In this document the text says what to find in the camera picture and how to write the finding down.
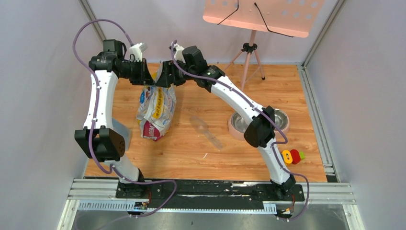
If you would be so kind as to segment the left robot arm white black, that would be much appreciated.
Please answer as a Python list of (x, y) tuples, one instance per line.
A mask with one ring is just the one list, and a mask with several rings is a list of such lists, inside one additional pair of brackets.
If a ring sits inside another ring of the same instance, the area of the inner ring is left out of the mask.
[(117, 173), (119, 181), (129, 184), (128, 192), (135, 198), (146, 194), (147, 185), (139, 168), (125, 151), (130, 142), (129, 129), (113, 119), (113, 98), (119, 78), (136, 85), (153, 83), (143, 52), (145, 43), (127, 48), (121, 41), (103, 41), (103, 51), (93, 56), (85, 67), (90, 71), (91, 96), (87, 118), (74, 138), (89, 159), (105, 174)]

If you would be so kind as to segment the pet food bag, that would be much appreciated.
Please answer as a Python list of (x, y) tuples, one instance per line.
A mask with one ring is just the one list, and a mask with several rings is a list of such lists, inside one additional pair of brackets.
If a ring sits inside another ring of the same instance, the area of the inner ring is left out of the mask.
[(144, 86), (136, 113), (141, 137), (154, 141), (161, 139), (171, 126), (176, 103), (175, 86)]

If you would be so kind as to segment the clear plastic scoop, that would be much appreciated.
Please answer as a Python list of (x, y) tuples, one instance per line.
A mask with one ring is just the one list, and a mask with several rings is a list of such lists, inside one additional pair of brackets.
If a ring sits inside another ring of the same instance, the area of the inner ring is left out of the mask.
[(199, 134), (203, 134), (218, 150), (223, 148), (222, 143), (210, 132), (208, 124), (197, 116), (190, 117), (191, 126)]

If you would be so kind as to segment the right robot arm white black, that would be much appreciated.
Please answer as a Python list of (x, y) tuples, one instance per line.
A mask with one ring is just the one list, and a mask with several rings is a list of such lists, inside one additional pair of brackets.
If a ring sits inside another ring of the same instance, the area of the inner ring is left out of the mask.
[(296, 180), (288, 172), (278, 150), (275, 131), (280, 131), (280, 128), (275, 123), (274, 109), (253, 101), (218, 66), (208, 65), (197, 46), (183, 48), (173, 42), (169, 49), (171, 60), (163, 62), (157, 86), (180, 86), (187, 81), (195, 81), (200, 88), (231, 106), (248, 125), (244, 139), (264, 159), (275, 197), (286, 200), (291, 196)]

